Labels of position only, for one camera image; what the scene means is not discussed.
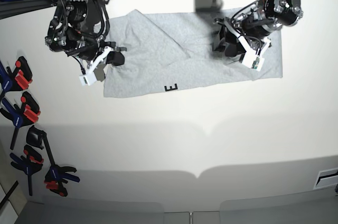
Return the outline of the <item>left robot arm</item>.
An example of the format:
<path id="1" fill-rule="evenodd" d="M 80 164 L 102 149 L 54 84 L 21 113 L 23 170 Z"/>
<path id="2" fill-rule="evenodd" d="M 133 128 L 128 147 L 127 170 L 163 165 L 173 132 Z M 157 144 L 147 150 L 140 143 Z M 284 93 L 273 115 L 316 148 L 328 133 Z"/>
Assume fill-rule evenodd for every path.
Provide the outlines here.
<path id="1" fill-rule="evenodd" d="M 263 62 L 271 46 L 269 36 L 283 26 L 296 25 L 302 17 L 301 0 L 255 0 L 231 17 L 215 18 L 220 31 L 212 51 L 239 57 L 253 68 Z"/>

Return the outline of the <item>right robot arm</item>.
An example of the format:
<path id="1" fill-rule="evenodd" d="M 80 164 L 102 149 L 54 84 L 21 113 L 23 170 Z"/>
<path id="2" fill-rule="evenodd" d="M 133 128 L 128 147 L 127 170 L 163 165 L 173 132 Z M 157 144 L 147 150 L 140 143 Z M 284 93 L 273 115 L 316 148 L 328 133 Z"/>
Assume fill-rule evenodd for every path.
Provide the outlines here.
<path id="1" fill-rule="evenodd" d="M 98 32 L 82 29 L 88 15 L 88 3 L 92 2 L 99 15 Z M 45 44 L 53 52 L 64 52 L 80 65 L 82 85 L 97 81 L 95 70 L 100 64 L 122 66 L 126 47 L 107 41 L 110 31 L 108 14 L 98 0 L 56 0 L 56 10 L 45 37 Z"/>

